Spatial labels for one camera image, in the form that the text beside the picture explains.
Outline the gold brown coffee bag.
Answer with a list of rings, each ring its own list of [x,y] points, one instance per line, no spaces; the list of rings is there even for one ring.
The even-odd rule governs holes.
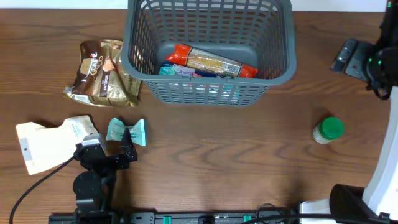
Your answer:
[[[141,82],[123,68],[122,47],[119,40],[82,42],[75,81],[64,94],[91,106],[136,106]]]

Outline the green lid jar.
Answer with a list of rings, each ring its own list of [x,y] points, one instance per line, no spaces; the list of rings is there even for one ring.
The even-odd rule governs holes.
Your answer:
[[[313,128],[312,137],[319,144],[329,144],[340,138],[344,131],[344,124],[338,118],[328,117]]]

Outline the colourful tissue multipack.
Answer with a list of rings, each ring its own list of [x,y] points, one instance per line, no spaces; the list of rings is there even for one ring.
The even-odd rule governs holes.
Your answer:
[[[181,65],[177,65],[171,62],[163,62],[159,75],[180,75],[182,77],[212,77],[221,78],[220,75],[214,73],[208,73],[201,70],[195,70],[194,68],[189,68]]]

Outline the orange pasta packet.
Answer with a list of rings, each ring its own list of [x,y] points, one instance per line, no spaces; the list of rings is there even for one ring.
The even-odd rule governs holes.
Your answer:
[[[222,77],[254,78],[258,73],[258,69],[250,65],[185,44],[175,45],[174,52],[165,59],[202,73],[212,73]]]

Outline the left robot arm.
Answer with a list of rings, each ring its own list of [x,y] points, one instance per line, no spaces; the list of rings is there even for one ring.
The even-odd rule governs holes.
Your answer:
[[[102,212],[110,207],[117,171],[128,169],[137,160],[128,128],[123,132],[120,147],[122,154],[107,156],[100,134],[88,135],[76,145],[74,159],[86,169],[73,183],[76,205],[82,212]]]

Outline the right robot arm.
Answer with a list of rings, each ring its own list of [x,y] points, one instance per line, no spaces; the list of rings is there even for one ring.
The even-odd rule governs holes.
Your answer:
[[[375,44],[345,42],[331,68],[391,103],[381,154],[367,187],[336,184],[328,199],[300,204],[296,223],[397,223],[397,1],[388,0]]]

